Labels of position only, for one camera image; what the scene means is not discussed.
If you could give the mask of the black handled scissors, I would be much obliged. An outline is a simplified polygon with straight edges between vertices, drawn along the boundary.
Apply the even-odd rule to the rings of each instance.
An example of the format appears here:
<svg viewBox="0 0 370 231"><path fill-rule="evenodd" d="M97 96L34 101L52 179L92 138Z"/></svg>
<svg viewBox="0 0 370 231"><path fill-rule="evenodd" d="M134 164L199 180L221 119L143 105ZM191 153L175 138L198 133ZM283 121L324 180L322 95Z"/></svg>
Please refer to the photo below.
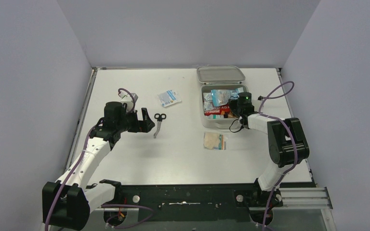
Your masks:
<svg viewBox="0 0 370 231"><path fill-rule="evenodd" d="M162 114L156 113L156 114L154 114L154 118L157 120L157 128L156 128L155 133L153 134L154 139L156 139L157 136L158 136L158 134L159 134L159 132L160 132L162 121L166 119L166 114L164 114L164 113L162 113Z"/></svg>

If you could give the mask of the red first aid pouch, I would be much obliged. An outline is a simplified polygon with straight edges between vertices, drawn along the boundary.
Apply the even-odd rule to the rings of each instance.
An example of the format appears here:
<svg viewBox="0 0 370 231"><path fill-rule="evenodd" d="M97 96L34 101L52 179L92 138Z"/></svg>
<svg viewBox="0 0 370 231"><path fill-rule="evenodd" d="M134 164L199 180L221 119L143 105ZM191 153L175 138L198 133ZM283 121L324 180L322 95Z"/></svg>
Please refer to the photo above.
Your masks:
<svg viewBox="0 0 370 231"><path fill-rule="evenodd" d="M219 107L214 107L211 110L205 111L204 112L204 115L205 116L209 116L209 115L225 115L225 114L228 114L230 112L231 112L230 107L229 107L228 104L226 104L226 105L222 105L222 106L219 106Z"/></svg>

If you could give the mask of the brown bottle orange cap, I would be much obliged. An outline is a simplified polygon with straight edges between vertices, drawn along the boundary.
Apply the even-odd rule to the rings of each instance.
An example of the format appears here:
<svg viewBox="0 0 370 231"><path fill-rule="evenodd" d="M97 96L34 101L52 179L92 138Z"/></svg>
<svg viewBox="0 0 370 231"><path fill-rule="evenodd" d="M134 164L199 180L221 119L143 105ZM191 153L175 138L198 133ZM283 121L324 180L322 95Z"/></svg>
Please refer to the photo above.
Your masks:
<svg viewBox="0 0 370 231"><path fill-rule="evenodd" d="M232 112L225 113L224 118L226 119L238 119L239 117L237 115L234 115Z"/></svg>

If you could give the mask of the blue mask packet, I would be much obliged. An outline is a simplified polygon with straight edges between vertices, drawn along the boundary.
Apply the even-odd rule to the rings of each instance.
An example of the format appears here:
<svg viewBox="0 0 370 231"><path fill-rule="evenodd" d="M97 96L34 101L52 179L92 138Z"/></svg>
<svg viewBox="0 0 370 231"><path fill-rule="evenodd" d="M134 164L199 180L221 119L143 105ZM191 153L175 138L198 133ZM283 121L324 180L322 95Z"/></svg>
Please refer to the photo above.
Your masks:
<svg viewBox="0 0 370 231"><path fill-rule="evenodd" d="M234 90L211 90L212 102L214 107L219 107L229 103L229 100L238 98L238 94L244 92L244 88L240 87Z"/></svg>

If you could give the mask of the white plastic bottle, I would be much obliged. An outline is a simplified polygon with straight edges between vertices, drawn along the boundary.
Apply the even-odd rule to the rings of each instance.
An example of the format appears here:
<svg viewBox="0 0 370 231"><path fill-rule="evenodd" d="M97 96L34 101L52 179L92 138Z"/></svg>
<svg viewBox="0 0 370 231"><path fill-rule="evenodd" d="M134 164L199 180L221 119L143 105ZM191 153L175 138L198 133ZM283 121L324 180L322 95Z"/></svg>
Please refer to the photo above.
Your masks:
<svg viewBox="0 0 370 231"><path fill-rule="evenodd" d="M224 119L224 115L207 115L207 119Z"/></svg>

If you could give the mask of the white blue label packet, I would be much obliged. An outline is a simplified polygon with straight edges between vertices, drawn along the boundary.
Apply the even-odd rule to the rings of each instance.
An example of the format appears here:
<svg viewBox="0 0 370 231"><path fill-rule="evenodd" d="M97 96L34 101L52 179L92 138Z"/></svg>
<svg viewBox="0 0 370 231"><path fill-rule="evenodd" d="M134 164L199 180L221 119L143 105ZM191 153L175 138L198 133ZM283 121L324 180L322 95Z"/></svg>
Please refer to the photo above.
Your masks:
<svg viewBox="0 0 370 231"><path fill-rule="evenodd" d="M168 90L158 94L160 105L164 108L181 103L182 99L179 93L175 90Z"/></svg>

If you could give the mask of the clear bag of wipes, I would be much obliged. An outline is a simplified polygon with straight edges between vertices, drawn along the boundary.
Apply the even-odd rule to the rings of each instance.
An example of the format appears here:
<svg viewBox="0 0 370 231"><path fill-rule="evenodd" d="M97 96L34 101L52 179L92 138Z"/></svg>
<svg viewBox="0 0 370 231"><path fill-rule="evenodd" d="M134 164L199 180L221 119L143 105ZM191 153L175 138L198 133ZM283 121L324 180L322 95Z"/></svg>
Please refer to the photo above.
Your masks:
<svg viewBox="0 0 370 231"><path fill-rule="evenodd" d="M212 102L212 93L211 92L204 92L203 93L203 109L204 111L209 111L214 109L214 105Z"/></svg>

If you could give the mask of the beige gauze packet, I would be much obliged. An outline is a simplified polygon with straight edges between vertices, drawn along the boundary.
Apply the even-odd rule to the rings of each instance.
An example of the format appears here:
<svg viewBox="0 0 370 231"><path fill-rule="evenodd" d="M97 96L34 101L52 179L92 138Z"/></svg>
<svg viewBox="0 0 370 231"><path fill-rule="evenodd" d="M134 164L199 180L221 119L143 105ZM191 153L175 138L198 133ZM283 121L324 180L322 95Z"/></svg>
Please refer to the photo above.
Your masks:
<svg viewBox="0 0 370 231"><path fill-rule="evenodd" d="M203 146L208 150L226 150L227 136L217 132L205 132Z"/></svg>

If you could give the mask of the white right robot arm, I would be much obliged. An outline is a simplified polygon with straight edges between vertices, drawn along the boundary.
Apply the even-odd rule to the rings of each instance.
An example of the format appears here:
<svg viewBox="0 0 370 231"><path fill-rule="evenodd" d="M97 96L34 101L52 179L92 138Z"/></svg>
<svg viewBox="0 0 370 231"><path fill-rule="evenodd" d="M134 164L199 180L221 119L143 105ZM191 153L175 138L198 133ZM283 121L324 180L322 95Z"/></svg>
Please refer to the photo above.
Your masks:
<svg viewBox="0 0 370 231"><path fill-rule="evenodd" d="M271 190L276 189L284 176L310 154L300 119L279 118L255 110L249 92L231 96L230 111L238 118L241 129L247 128L267 135L271 161L257 179L259 189L252 193L253 202L264 206L271 201Z"/></svg>

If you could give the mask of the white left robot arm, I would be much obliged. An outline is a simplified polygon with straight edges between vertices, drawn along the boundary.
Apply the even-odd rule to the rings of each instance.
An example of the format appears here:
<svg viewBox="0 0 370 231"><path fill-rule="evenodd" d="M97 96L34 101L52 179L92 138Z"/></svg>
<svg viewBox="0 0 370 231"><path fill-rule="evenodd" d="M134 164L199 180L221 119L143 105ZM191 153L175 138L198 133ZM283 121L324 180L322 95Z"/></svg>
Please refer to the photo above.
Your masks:
<svg viewBox="0 0 370 231"><path fill-rule="evenodd" d="M146 108L141 108L142 120L137 110L127 112L127 105L107 102L104 115L89 130L79 157L54 182L42 189L44 229L51 226L82 230L90 214L103 204L118 207L123 203L121 182L101 180L87 189L89 180L102 160L113 150L122 133L149 133L155 123Z"/></svg>

